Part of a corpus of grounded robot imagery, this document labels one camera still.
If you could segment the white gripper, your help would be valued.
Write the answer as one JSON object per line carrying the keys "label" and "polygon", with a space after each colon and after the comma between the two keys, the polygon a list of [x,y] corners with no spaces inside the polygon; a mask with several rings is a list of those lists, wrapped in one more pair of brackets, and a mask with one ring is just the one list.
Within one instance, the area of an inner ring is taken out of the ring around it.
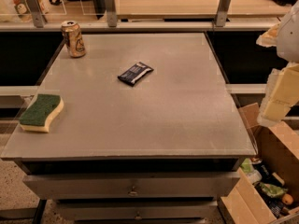
{"label": "white gripper", "polygon": [[291,62],[282,70],[273,69],[265,87],[257,121],[264,127],[281,122],[299,102],[299,1],[276,24],[260,35],[256,44],[277,46],[280,58]]}

